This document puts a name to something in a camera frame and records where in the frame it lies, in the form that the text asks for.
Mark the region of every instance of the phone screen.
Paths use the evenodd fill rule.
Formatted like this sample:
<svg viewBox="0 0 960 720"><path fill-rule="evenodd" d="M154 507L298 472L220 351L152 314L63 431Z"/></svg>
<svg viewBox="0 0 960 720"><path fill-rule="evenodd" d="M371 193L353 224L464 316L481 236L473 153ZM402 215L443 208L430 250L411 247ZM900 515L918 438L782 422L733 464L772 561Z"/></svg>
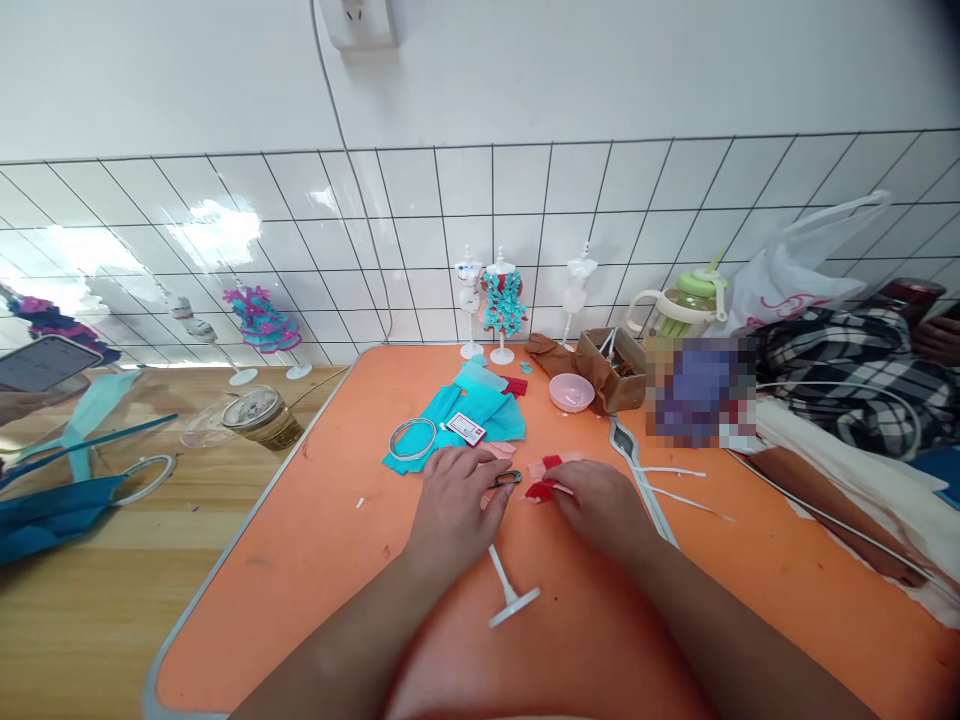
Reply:
<svg viewBox="0 0 960 720"><path fill-rule="evenodd" d="M102 359L71 340L46 335L0 358L0 390L46 392Z"/></svg>

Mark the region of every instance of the wooden table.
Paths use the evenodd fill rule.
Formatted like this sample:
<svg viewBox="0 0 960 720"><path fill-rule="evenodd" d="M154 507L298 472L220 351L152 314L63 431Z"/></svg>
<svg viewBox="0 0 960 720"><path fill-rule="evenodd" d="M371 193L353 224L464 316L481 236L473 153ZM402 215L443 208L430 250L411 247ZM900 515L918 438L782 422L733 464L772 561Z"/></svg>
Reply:
<svg viewBox="0 0 960 720"><path fill-rule="evenodd" d="M276 388L289 404L339 369L317 368L291 381L285 368L259 368L254 382ZM174 475L143 500L106 513L83 538L0 567L0 717L141 716L140 694L157 650L287 454L239 438L205 449L180 444L183 420L232 390L231 372L145 370L109 427L169 413L181 418L106 446L102 458L117 472L143 456L181 452ZM296 405L301 425L340 378ZM0 428L0 445L33 441L65 421L73 405Z"/></svg>

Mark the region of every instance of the label tag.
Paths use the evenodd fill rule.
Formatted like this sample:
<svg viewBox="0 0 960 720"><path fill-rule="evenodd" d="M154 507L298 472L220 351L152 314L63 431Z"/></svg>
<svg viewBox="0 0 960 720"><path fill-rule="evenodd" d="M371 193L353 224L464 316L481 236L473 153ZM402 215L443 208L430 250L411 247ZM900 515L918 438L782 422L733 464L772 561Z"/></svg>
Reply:
<svg viewBox="0 0 960 720"><path fill-rule="evenodd" d="M480 438L487 434L487 431L477 425L473 420L463 413L457 413L450 422L447 423L447 430L452 430L457 435L467 441L467 445L474 447Z"/></svg>

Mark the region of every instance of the electrical outlet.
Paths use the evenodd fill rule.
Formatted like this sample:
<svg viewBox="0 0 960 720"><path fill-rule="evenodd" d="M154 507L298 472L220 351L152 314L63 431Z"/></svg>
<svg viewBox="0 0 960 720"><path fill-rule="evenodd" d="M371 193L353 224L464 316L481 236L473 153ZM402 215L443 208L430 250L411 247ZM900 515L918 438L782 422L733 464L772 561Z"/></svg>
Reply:
<svg viewBox="0 0 960 720"><path fill-rule="evenodd" d="M315 0L330 42L340 52L397 46L389 0Z"/></svg>

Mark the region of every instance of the hand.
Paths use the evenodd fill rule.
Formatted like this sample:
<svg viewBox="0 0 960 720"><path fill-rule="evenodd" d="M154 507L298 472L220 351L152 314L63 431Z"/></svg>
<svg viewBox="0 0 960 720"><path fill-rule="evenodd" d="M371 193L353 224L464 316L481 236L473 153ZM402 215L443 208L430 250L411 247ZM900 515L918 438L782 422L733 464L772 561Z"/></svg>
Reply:
<svg viewBox="0 0 960 720"><path fill-rule="evenodd" d="M570 488L553 499L574 529L625 569L662 547L633 482L606 463L577 460L551 468L544 480Z"/></svg>
<svg viewBox="0 0 960 720"><path fill-rule="evenodd" d="M498 488L483 510L480 498L510 464L488 450L437 450L423 471L420 503L403 554L431 577L456 580L497 534L514 486Z"/></svg>
<svg viewBox="0 0 960 720"><path fill-rule="evenodd" d="M43 407L47 393L0 392L0 425L25 418Z"/></svg>
<svg viewBox="0 0 960 720"><path fill-rule="evenodd" d="M934 318L913 334L913 351L946 367L960 365L960 320Z"/></svg>

